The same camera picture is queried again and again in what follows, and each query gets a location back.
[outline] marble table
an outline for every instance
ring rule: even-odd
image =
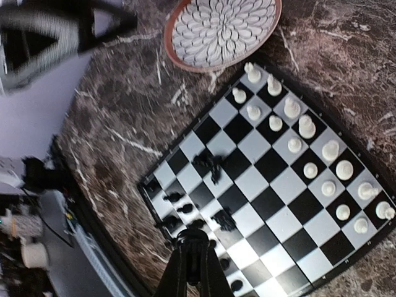
[[[392,0],[283,0],[280,25],[260,49],[318,93],[383,171],[396,178],[396,8]],[[136,190],[138,180],[237,67],[176,68],[163,29],[175,0],[126,0],[135,34],[93,55],[60,146],[106,229],[155,288],[170,250]],[[396,232],[311,296],[396,295]]]

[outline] floral pattern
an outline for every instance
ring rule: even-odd
[[[174,51],[188,65],[219,66],[260,45],[274,21],[275,0],[193,0],[175,23]]]

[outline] brown marble surface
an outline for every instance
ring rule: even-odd
[[[283,1],[262,47],[316,90],[383,169],[396,178],[396,8],[392,0]],[[76,91],[60,144],[81,188],[143,279],[154,288],[170,251],[138,180],[239,66],[210,74],[177,69],[163,28],[172,0],[133,0],[139,28],[98,50]],[[396,232],[312,296],[396,296]]]

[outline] chessboard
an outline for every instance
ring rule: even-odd
[[[208,234],[237,297],[306,295],[395,225],[385,174],[302,89],[251,59],[139,184],[167,240]]]

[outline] white chess piece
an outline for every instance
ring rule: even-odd
[[[353,165],[347,160],[340,161],[335,167],[335,174],[342,181],[347,181],[353,175]]]
[[[283,121],[278,116],[270,116],[269,123],[270,129],[274,132],[278,132],[282,129]]]
[[[298,153],[303,148],[303,143],[301,139],[297,137],[292,137],[287,142],[287,147],[292,153]]]
[[[311,117],[307,114],[304,114],[298,120],[298,132],[305,139],[314,137],[316,133],[316,126],[314,122],[312,122]]]
[[[277,81],[277,80],[273,77],[272,74],[270,74],[270,75],[268,76],[267,84],[268,84],[267,90],[268,90],[268,93],[269,93],[271,96],[276,97],[276,96],[278,96],[279,94],[281,94],[281,92],[282,92],[282,84],[281,84],[279,81]]]
[[[336,140],[332,139],[322,147],[322,156],[326,161],[334,161],[335,159],[337,159],[339,153],[340,144]]]
[[[345,221],[345,220],[349,219],[349,217],[351,215],[351,210],[349,209],[349,207],[347,205],[342,204],[337,207],[337,209],[335,211],[335,215],[337,216],[337,218],[340,221]]]
[[[247,74],[247,79],[252,83],[255,84],[256,82],[260,81],[261,79],[261,72],[256,67],[253,66],[252,63],[247,62],[245,64],[245,72]]]
[[[337,187],[333,181],[325,181],[322,185],[322,194],[326,197],[333,196],[336,189]]]
[[[315,178],[317,176],[317,166],[312,162],[306,163],[304,166],[304,175],[309,179]]]
[[[355,229],[356,233],[365,234],[369,231],[369,223],[365,218],[358,218],[353,224],[353,229]]]
[[[261,117],[261,109],[256,105],[248,105],[246,111],[252,121],[257,121]]]
[[[379,194],[379,189],[374,188],[370,183],[361,183],[358,188],[358,195],[360,199],[368,200],[370,198],[376,197]]]
[[[376,207],[376,215],[381,220],[391,220],[395,217],[395,209],[388,202],[382,201]]]
[[[237,102],[238,104],[242,104],[246,101],[246,93],[244,90],[233,88],[233,96],[235,102]]]
[[[292,98],[287,97],[285,99],[285,107],[283,109],[285,115],[290,119],[295,119],[299,116],[301,112],[301,106],[297,101],[294,101]]]

